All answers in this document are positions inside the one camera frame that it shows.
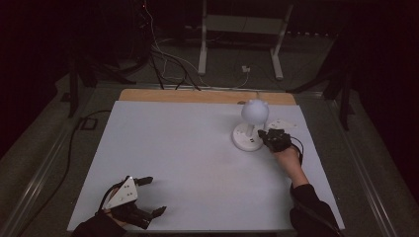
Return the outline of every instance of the white sphere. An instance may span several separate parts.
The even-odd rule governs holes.
[[[268,103],[261,100],[248,101],[241,111],[241,116],[250,124],[262,124],[268,119]]]

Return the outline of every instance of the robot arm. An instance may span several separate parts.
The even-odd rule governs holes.
[[[131,176],[127,176],[124,181],[117,183],[113,185],[110,189],[108,189],[108,191],[105,193],[104,198],[102,199],[98,211],[102,209],[105,199],[109,195],[109,193],[113,189],[118,189],[118,191],[108,201],[105,208],[111,211],[113,218],[138,226],[142,229],[147,229],[151,220],[162,215],[163,212],[166,210],[166,206],[162,206],[153,210],[151,213],[148,213],[144,210],[139,209],[135,205],[135,201],[138,198],[136,186],[148,185],[152,181],[152,177],[135,179]]]

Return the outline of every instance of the human hand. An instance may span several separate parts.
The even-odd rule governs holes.
[[[308,178],[301,168],[302,154],[299,154],[298,148],[292,145],[284,151],[275,152],[274,155],[291,178],[294,188],[308,184]]]
[[[270,128],[268,132],[258,130],[258,134],[263,143],[273,153],[283,151],[292,145],[290,135],[285,133],[283,129]]]

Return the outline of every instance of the white lamp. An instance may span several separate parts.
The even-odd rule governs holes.
[[[268,115],[268,103],[261,100],[250,100],[243,106],[241,116],[246,122],[239,124],[232,133],[232,139],[237,148],[255,151],[263,145],[258,130],[265,128]]]

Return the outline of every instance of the white round base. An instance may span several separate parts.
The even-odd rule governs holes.
[[[247,136],[246,130],[249,126],[248,123],[239,124],[232,133],[232,140],[237,148],[244,151],[255,151],[263,145],[262,139],[258,135],[258,130],[263,129],[263,125],[255,125],[252,135]]]

